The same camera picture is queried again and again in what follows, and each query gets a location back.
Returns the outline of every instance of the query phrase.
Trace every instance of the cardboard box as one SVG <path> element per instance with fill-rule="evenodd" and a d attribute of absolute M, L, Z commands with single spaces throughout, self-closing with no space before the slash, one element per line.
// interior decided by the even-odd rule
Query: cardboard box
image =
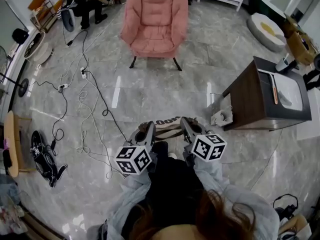
<path fill-rule="evenodd" d="M 281 28 L 285 38 L 290 38 L 291 35 L 295 32 L 299 34 L 304 34 L 303 30 L 300 28 L 298 23 L 293 18 L 291 18 L 288 15 L 285 15 L 285 16 L 286 16 L 286 21 L 284 22 Z"/>
<path fill-rule="evenodd" d="M 302 39 L 304 39 L 309 46 L 309 50 L 304 46 Z M 292 52 L 292 55 L 298 62 L 306 66 L 314 62 L 317 51 L 314 49 L 308 35 L 300 35 L 297 32 L 294 32 L 286 42 Z"/>

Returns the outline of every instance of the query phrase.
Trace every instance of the shoe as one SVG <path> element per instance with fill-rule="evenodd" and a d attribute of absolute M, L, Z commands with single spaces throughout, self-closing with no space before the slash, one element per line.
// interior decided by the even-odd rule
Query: shoe
<path fill-rule="evenodd" d="M 108 17 L 108 14 L 102 14 L 101 18 L 95 21 L 95 24 L 99 24 L 100 22 L 104 21 Z"/>
<path fill-rule="evenodd" d="M 168 158 L 178 159 L 178 157 L 175 153 L 169 153 Z"/>
<path fill-rule="evenodd" d="M 86 30 L 86 29 L 89 28 L 89 27 L 90 27 L 90 24 L 82 26 L 81 29 L 82 29 L 82 30 Z"/>

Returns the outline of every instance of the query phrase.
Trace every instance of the black speaker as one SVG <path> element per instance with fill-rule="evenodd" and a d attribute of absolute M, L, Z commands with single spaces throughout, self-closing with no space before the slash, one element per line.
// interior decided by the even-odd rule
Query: black speaker
<path fill-rule="evenodd" d="M 28 36 L 28 32 L 20 28 L 16 28 L 12 33 L 13 40 L 16 41 L 19 45 L 23 45 Z"/>

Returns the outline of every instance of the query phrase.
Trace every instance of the paper bag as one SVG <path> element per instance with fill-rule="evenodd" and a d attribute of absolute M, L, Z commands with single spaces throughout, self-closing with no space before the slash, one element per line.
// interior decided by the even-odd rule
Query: paper bag
<path fill-rule="evenodd" d="M 225 109 L 221 109 L 211 117 L 212 126 L 222 127 L 231 124 L 232 122 L 232 106 L 228 106 Z"/>

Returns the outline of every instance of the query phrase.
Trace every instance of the black cable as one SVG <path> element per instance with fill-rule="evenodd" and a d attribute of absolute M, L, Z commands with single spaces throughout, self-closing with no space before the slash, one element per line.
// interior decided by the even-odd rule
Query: black cable
<path fill-rule="evenodd" d="M 34 84 L 37 84 L 38 86 L 42 86 L 42 85 L 45 84 L 45 83 L 48 83 L 48 84 L 52 85 L 53 88 L 58 91 L 58 88 L 56 88 L 52 82 L 48 82 L 48 81 L 44 81 L 44 82 L 41 83 L 41 84 L 39 84 L 37 81 L 35 81 L 33 84 L 30 84 L 29 86 L 33 86 Z"/>
<path fill-rule="evenodd" d="M 289 193 L 284 194 L 284 195 L 281 195 L 281 196 L 279 196 L 278 198 L 276 198 L 276 199 L 273 201 L 272 207 L 275 208 L 275 202 L 278 201 L 278 200 L 280 200 L 281 198 L 283 198 L 283 197 L 285 197 L 285 196 L 290 196 L 290 197 L 295 198 L 295 200 L 296 200 L 296 208 L 298 209 L 298 207 L 299 207 L 298 198 L 297 198 L 296 196 L 294 196 L 293 194 L 289 194 Z"/>
<path fill-rule="evenodd" d="M 88 68 L 88 65 L 89 65 L 89 62 L 88 62 L 88 60 L 87 60 L 87 58 L 86 58 L 86 56 L 85 56 L 85 41 L 86 41 L 86 38 L 87 38 L 87 36 L 88 36 L 88 30 L 84 29 L 84 30 L 80 31 L 80 32 L 75 36 L 75 38 L 72 39 L 71 41 L 69 41 L 68 43 L 66 43 L 66 45 L 67 45 L 68 47 L 71 46 L 72 43 L 74 42 L 74 40 L 77 38 L 77 36 L 79 36 L 79 35 L 80 35 L 81 33 L 83 33 L 83 32 L 85 32 L 85 37 L 84 37 L 83 42 L 82 42 L 82 56 L 84 57 L 85 62 L 86 62 L 86 66 L 85 66 L 85 68 L 84 68 L 84 70 L 86 70 L 86 69 Z"/>
<path fill-rule="evenodd" d="M 124 135 L 124 133 L 123 133 L 122 130 L 120 129 L 119 125 L 117 124 L 117 121 L 116 121 L 114 115 L 113 115 L 112 112 L 109 110 L 109 107 L 108 107 L 108 105 L 107 105 L 107 103 L 106 103 L 103 95 L 101 94 L 101 91 L 99 90 L 99 87 L 98 87 L 98 84 L 97 84 L 97 81 L 96 81 L 94 75 L 93 75 L 90 71 L 88 71 L 88 70 L 83 71 L 83 72 L 84 72 L 84 73 L 85 73 L 85 72 L 88 72 L 88 73 L 91 74 L 91 76 L 93 77 L 93 80 L 94 80 L 94 82 L 95 82 L 96 89 L 98 90 L 98 92 L 99 92 L 99 94 L 100 94 L 100 96 L 101 96 L 101 99 L 103 100 L 103 103 L 104 103 L 104 105 L 106 106 L 106 109 L 105 109 L 104 111 L 102 111 L 102 115 L 103 115 L 104 117 L 106 117 L 109 113 L 111 114 L 111 116 L 112 116 L 112 118 L 113 118 L 113 121 L 114 121 L 116 127 L 119 129 L 119 131 L 120 131 L 120 133 L 122 134 L 122 136 L 124 137 L 125 141 L 128 142 L 126 136 Z"/>
<path fill-rule="evenodd" d="M 53 154 L 55 157 L 57 156 L 56 151 L 54 151 L 53 149 L 51 149 L 51 146 L 50 146 L 50 145 L 45 145 L 45 148 L 46 148 L 46 151 L 51 151 L 52 154 Z"/>
<path fill-rule="evenodd" d="M 65 36 L 65 25 L 64 25 L 63 21 L 62 21 L 62 33 L 63 33 L 63 37 L 64 37 L 64 43 L 66 46 L 68 46 L 67 41 L 66 41 L 66 36 Z"/>
<path fill-rule="evenodd" d="M 66 97 L 65 97 L 65 95 L 64 95 L 64 89 L 61 88 L 61 90 L 59 91 L 59 93 L 62 94 L 62 96 L 63 96 L 63 98 L 64 98 L 64 100 L 65 100 L 65 112 L 64 112 L 63 116 L 62 116 L 61 118 L 59 118 L 57 121 L 55 121 L 54 124 L 53 124 L 53 126 L 52 126 L 52 136 L 53 136 L 54 140 L 52 141 L 51 146 L 50 146 L 51 150 L 54 150 L 54 149 L 55 149 L 56 142 L 61 141 L 62 138 L 65 136 L 65 132 L 64 132 L 64 130 L 62 130 L 61 128 L 58 128 L 58 129 L 56 130 L 55 134 L 54 134 L 54 129 L 55 129 L 56 123 L 59 122 L 60 120 L 62 120 L 62 119 L 65 117 L 65 115 L 66 115 L 66 113 L 67 113 L 67 111 L 68 111 L 68 101 L 67 101 L 67 99 L 66 99 Z M 62 132 L 61 138 L 57 138 L 57 135 L 58 135 L 59 130 Z"/>

